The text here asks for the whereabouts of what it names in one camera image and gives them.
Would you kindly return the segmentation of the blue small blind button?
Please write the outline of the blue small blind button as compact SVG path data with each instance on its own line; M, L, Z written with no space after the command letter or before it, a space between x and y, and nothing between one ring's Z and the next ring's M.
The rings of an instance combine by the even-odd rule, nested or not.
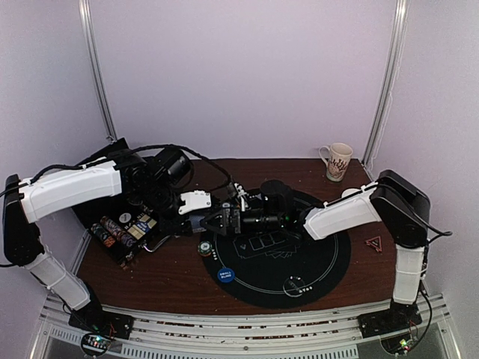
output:
M221 283L231 283L235 277L234 270L227 267L221 268L217 272L217 278Z

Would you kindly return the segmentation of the grey cloth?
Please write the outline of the grey cloth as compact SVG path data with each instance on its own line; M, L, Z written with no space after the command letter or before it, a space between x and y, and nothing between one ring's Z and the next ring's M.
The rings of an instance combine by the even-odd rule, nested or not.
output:
M207 229L203 227L201 221L204 219L205 215L203 214L191 214L189 216L189 222L191 224L192 232L193 233L202 233L205 232Z

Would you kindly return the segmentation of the stack of poker chips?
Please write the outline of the stack of poker chips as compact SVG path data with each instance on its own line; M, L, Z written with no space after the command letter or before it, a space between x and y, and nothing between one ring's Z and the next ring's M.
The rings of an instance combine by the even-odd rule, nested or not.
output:
M198 253L202 257L208 257L213 252L213 245L209 241L202 241L198 244Z

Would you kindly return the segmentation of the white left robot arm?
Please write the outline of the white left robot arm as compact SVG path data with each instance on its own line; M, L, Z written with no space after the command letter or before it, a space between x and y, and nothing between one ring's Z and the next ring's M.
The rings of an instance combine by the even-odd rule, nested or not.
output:
M121 167L106 158L97 165L87 163L28 179L12 175L5 183L2 226L6 259L29 271L71 309L78 310L79 321L92 332L107 326L106 313L94 305L93 291L42 244L36 223L64 209L121 194L139 197L165 217L209 209L213 204L206 191L175 194L149 167Z

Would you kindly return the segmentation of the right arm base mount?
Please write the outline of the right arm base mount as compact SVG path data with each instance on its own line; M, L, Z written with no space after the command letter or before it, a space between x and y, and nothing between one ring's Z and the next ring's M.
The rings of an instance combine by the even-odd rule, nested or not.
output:
M381 310L358 317L363 338L380 337L382 348L390 355L406 355L419 339L422 317L418 309Z

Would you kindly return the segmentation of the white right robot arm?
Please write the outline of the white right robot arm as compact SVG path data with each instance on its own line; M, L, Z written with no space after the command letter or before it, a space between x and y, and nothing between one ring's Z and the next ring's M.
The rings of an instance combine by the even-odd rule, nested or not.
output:
M428 245L428 197L393 171L322 202L277 179L237 189L201 219L198 253L218 285L247 304L290 309L328 295L350 266L350 231L381 224L396 248L388 329L411 318Z

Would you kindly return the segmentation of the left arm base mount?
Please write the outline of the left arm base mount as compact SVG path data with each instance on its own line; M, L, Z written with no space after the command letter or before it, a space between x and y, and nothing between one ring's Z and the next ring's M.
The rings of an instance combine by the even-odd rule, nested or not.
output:
M119 340L128 340L134 324L129 315L104 312L99 323L88 322L78 313L71 313L69 326L85 331L81 336L80 348L90 357L97 358L111 349L116 349Z

